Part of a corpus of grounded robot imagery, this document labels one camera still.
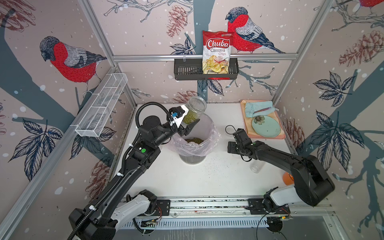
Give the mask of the beige lidded bean jar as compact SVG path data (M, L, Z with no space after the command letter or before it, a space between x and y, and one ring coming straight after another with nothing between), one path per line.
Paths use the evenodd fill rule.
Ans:
M187 125L197 121L207 108L206 101L199 96L191 97L186 107L189 109L187 115L183 118L183 122Z

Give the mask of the tall clear bean jar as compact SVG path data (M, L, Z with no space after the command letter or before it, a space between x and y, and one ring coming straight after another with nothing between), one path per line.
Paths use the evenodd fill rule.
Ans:
M263 168L264 166L264 163L262 163L261 161L254 161L251 165L250 165L250 169L252 172L258 174L261 169Z

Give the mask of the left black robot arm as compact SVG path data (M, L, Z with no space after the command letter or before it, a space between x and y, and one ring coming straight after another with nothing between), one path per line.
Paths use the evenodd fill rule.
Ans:
M185 105L166 109L157 102L138 108L135 122L137 135L122 158L121 169L106 188L83 209L74 209L69 216L72 232L69 239L111 240L126 223L141 214L156 210L157 196L148 190L139 192L132 200L121 204L132 185L145 173L161 153L160 145L173 135L188 135L193 122L183 126L189 109Z

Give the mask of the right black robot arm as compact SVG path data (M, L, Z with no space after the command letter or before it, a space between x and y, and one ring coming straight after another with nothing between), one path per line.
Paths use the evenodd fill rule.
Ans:
M264 194L262 204L267 212L296 202L315 207L335 190L334 182L316 157L293 155L261 141L253 142L244 129L235 129L232 135L235 141L228 142L229 154L239 155L244 162L271 164L293 177L292 185L275 187Z

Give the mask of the mung beans in bin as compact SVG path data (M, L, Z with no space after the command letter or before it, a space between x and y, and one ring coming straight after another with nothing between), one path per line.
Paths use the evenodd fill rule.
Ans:
M191 138L191 139L185 139L185 141L187 143L196 143L196 144L201 144L204 142L204 140L200 139L200 138Z

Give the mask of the teal plate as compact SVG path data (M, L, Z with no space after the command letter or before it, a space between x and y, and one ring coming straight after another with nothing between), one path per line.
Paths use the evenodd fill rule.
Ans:
M272 117L264 115L253 118L252 128L258 135L265 138L275 138L281 132L279 123Z

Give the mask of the teal folded cloth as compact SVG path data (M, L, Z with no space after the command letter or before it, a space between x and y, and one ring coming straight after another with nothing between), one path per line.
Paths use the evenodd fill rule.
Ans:
M271 107L270 110L256 113L254 114L255 111L261 110L264 108L269 108ZM245 105L245 116L247 118L254 118L256 116L264 116L264 115L269 115L273 112L275 112L277 109L273 106L272 101L263 101L263 102L247 102Z

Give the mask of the iridescent pink utensil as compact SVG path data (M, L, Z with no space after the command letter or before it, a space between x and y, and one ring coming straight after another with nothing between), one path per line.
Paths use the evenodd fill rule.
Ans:
M264 109L261 109L261 110L257 110L257 111L254 112L254 114L256 114L256 113L260 113L260 112L264 112L264 111L268 111L268 110L270 110L270 109L271 109L271 107L269 107L269 108L264 108Z

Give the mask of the orange mug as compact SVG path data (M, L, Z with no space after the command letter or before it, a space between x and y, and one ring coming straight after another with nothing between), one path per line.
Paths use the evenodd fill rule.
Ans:
M286 186L290 186L295 183L293 176L287 172L283 174L283 182Z

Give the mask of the red Chuba chips bag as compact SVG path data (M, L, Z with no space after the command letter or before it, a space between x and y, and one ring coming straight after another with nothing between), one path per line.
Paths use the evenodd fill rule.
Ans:
M233 33L203 31L203 74L229 74Z

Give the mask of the black wall basket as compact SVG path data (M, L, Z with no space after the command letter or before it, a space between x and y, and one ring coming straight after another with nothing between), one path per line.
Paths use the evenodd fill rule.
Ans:
M175 59L174 75L177 81L197 80L235 80L239 74L238 60L230 59L229 73L217 74L215 72L204 74L202 59Z

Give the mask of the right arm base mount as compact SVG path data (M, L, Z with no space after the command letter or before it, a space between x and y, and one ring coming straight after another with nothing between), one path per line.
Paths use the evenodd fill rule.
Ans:
M263 204L263 199L260 198L251 198L247 199L248 206L246 210L249 210L252 215L264 215L266 213L275 214L275 215L288 215L291 213L291 210L288 205L283 205L281 207L272 208L271 210L266 209Z

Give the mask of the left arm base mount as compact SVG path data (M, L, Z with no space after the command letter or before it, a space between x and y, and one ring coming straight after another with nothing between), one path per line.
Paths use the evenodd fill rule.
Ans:
M150 203L149 210L140 214L139 217L160 217L160 216L169 216L171 209L171 201L170 200L157 200L155 204Z

